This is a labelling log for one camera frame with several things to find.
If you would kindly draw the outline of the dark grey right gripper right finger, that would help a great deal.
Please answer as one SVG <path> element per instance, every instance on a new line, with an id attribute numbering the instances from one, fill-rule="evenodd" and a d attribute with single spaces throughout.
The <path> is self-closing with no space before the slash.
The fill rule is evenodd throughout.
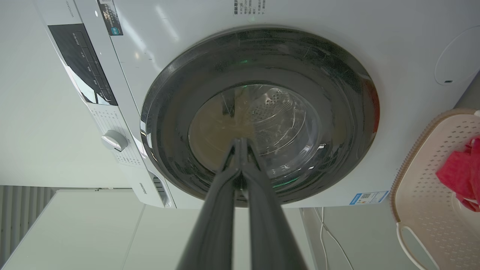
<path id="1" fill-rule="evenodd" d="M 250 208 L 250 243 L 253 270 L 305 270 L 281 204 L 252 140 L 240 139 L 241 174 Z"/>

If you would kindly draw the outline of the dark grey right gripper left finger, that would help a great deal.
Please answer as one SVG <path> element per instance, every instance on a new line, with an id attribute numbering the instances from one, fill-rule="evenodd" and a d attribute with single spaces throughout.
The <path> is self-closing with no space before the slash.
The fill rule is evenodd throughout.
<path id="1" fill-rule="evenodd" d="M 231 270 L 241 140 L 232 140 L 178 263 L 178 270 Z"/>

